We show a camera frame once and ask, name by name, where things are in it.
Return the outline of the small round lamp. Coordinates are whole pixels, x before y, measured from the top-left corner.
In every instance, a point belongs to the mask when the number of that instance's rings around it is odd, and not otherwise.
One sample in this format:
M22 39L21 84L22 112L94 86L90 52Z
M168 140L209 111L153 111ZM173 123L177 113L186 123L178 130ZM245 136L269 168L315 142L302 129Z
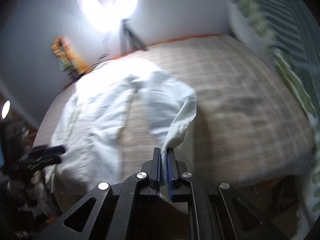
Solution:
M7 117L7 115L9 114L10 107L11 107L11 102L9 100L7 100L2 107L2 112L1 112L1 119L2 120L4 120Z

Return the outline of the white garment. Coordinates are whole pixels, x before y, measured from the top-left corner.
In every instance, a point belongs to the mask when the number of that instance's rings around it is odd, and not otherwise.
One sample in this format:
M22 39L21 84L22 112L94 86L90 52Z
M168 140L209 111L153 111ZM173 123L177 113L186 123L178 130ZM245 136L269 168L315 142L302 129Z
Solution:
M52 135L50 144L66 149L60 164L46 168L53 192L85 195L100 182L120 182L118 137L135 94L150 134L161 143L162 158L184 142L196 116L193 88L144 59L102 63L75 84Z

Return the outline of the green leaf patterned pillow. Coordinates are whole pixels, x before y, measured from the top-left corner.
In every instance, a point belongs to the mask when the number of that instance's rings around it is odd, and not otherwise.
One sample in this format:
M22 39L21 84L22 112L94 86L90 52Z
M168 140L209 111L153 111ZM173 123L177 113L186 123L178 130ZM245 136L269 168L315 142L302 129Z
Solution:
M319 217L319 25L302 0L229 0L257 35L274 68L293 92L315 137L311 167L303 179L308 219Z

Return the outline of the beige plaid bed blanket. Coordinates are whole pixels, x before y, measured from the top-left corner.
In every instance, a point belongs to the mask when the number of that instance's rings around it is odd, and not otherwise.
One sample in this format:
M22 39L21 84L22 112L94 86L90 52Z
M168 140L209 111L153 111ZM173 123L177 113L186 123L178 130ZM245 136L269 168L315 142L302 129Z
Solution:
M296 100L270 68L230 36L151 46L125 59L144 59L196 92L197 110L176 158L211 183L252 185L301 175L314 145ZM34 144L50 145L75 84L61 92L42 121ZM139 96L132 97L118 137L121 179L137 172L161 143L150 134Z

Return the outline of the folded tripod with orange cloth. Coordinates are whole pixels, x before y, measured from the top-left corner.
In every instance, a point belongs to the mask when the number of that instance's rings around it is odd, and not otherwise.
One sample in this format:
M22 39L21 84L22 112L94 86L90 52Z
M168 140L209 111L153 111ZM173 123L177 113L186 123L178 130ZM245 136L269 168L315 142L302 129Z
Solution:
M72 49L63 36L52 42L51 49L58 58L60 69L67 72L73 80L91 72L92 68Z

